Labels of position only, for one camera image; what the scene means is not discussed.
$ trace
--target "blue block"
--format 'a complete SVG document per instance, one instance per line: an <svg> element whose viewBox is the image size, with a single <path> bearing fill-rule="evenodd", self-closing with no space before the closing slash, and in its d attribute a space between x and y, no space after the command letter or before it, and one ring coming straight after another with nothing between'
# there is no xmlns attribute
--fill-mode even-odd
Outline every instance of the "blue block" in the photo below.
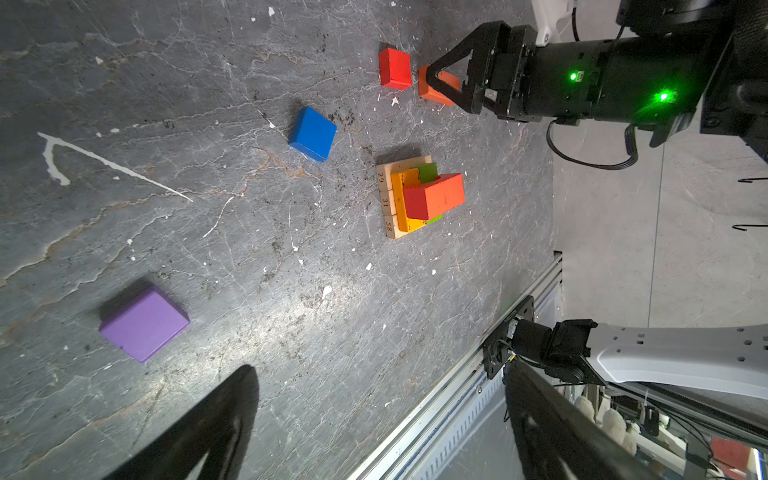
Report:
<svg viewBox="0 0 768 480"><path fill-rule="evenodd" d="M305 107L299 112L288 144L309 158L326 161L335 136L336 125L312 108Z"/></svg>

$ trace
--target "purple block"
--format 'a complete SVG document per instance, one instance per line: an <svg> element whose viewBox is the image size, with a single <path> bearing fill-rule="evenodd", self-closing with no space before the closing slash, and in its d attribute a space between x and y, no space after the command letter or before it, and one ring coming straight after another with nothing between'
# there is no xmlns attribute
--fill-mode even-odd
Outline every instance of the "purple block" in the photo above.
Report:
<svg viewBox="0 0 768 480"><path fill-rule="evenodd" d="M99 329L105 339L139 362L146 362L190 324L187 314L157 287L137 296Z"/></svg>

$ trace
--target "hook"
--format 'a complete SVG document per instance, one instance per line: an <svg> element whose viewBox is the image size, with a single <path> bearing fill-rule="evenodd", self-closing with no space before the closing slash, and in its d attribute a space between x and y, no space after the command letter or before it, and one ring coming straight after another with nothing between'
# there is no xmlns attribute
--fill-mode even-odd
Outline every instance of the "hook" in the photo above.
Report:
<svg viewBox="0 0 768 480"><path fill-rule="evenodd" d="M746 232L746 228L743 227L768 227L768 225L732 225L731 227Z"/></svg>

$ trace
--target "red block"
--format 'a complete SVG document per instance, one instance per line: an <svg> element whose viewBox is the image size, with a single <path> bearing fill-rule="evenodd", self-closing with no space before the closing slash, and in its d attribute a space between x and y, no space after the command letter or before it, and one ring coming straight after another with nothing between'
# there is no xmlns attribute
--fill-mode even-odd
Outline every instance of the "red block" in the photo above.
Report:
<svg viewBox="0 0 768 480"><path fill-rule="evenodd" d="M411 86L411 56L404 51L386 48L379 54L382 85L403 90Z"/></svg>
<svg viewBox="0 0 768 480"><path fill-rule="evenodd" d="M439 175L433 182L402 189L408 218L431 220L464 203L461 174Z"/></svg>

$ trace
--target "white paint mark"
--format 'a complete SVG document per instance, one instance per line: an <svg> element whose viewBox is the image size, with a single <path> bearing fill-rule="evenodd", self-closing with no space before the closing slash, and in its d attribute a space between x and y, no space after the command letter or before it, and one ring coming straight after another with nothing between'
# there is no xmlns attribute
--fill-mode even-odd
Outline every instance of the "white paint mark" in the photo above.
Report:
<svg viewBox="0 0 768 480"><path fill-rule="evenodd" d="M213 225L213 226L210 228L210 230L208 230L208 231L205 233L205 235L203 235L203 238L207 237L209 233L211 233L212 231L214 231L214 228L216 228L216 225L218 225L218 224L219 224L219 220L221 220L221 216L222 216L222 215L224 215L224 208L226 208L226 207L227 207L227 205L229 204L229 202L231 202L231 201L232 201L232 199L233 199L233 198L234 198L234 197L230 197L230 199L229 199L229 200L227 200L227 202L224 204L224 206L223 206L223 207L221 207L221 213L219 214L219 217L216 219L216 223L214 223L214 225Z"/></svg>
<svg viewBox="0 0 768 480"><path fill-rule="evenodd" d="M137 174L136 172L134 172L130 168L123 167L122 165L118 165L115 162L110 162L106 158L99 157L95 153L87 151L87 150L84 150L84 149L78 147L77 145L73 145L73 144L71 144L69 142L63 141L61 138L52 137L50 135L42 134L40 132L38 132L38 135L45 139L45 149L43 150L43 158L45 159L45 163L48 164L48 173L55 180L58 180L58 182L61 185L66 186L66 185L69 185L70 182L69 182L69 179L62 172L60 172L59 169L56 167L56 165L53 163L53 147L55 147L56 145L61 145L62 147L71 148L72 150L80 152L81 154L86 155L86 156L88 156L90 158L94 158L94 159L100 161L101 163L103 163L104 165L107 165L108 167L114 168L117 171L123 172L124 174L130 175L132 177L140 178L140 179L142 179L144 181L147 181L147 182L149 182L151 184L157 185L158 187L164 188L165 190L168 190L169 192L172 192L172 193L174 193L176 195L180 195L180 196L186 198L187 200L189 200L190 202L192 201L192 199L189 198L187 195L184 195L181 192L177 192L173 188L166 187L165 185L160 184L160 183L158 183L158 182L156 182L154 180L150 180L149 178L146 178L144 175Z"/></svg>

